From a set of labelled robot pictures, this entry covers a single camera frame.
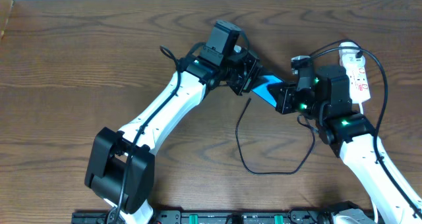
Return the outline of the blue Galaxy smartphone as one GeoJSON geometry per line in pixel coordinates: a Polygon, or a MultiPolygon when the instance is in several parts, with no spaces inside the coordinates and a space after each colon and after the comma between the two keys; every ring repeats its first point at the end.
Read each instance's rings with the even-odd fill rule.
{"type": "Polygon", "coordinates": [[[283,80],[272,74],[258,76],[252,87],[252,91],[272,107],[275,107],[283,83],[283,80]]]}

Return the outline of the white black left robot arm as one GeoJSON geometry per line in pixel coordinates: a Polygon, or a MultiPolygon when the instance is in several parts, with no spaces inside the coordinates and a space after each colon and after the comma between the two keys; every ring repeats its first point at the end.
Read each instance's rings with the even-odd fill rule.
{"type": "Polygon", "coordinates": [[[251,91],[260,59],[249,42],[239,46],[239,38],[247,39],[240,27],[217,20],[208,41],[180,59],[160,46],[175,64],[169,84],[135,119],[117,131],[101,129],[93,141],[84,183],[111,205],[104,223],[148,223],[155,158],[171,131],[221,82],[238,96],[251,91]]]}

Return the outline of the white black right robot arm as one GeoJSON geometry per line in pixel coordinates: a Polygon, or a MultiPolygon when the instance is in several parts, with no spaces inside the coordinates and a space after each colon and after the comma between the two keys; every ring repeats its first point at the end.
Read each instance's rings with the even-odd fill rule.
{"type": "Polygon", "coordinates": [[[347,70],[314,69],[310,63],[296,63],[294,69],[295,82],[268,77],[265,89],[276,110],[315,120],[320,139],[359,179],[385,223],[420,223],[420,197],[388,157],[376,128],[352,108],[347,70]]]}

